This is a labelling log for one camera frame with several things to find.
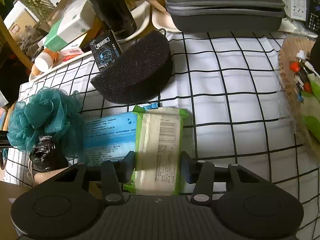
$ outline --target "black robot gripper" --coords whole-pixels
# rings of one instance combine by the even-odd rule
[[[131,180],[135,153],[100,166],[75,164],[21,195],[11,218],[20,240],[294,240],[303,218],[299,201],[248,169],[215,167],[180,156],[180,173],[195,188],[186,196],[130,195],[121,183]],[[102,200],[89,192],[101,181]],[[214,182],[227,192],[212,200]]]

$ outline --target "table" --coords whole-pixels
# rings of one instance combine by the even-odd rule
[[[149,103],[187,109],[182,149],[216,166],[240,165],[288,191],[303,204],[297,237],[320,236],[319,165],[293,133],[292,119],[274,73],[284,33],[167,33],[173,73]],[[105,100],[91,85],[99,72],[93,56],[72,62],[36,82],[22,84],[19,100],[42,87],[80,92],[81,114],[97,119],[133,109]],[[6,181],[31,186],[28,156],[9,151]],[[185,185],[191,192],[194,185]],[[225,187],[215,183],[214,191]]]

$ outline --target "gray zippered case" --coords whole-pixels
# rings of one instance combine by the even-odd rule
[[[183,32],[277,31],[285,17],[282,0],[166,0]]]

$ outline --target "black thermos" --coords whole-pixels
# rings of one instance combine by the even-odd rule
[[[97,15],[113,31],[117,40],[129,37],[137,25],[124,0],[89,0]]]

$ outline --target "barcode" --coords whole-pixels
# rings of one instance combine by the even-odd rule
[[[177,138],[177,124],[174,122],[160,122],[159,143],[175,143]]]

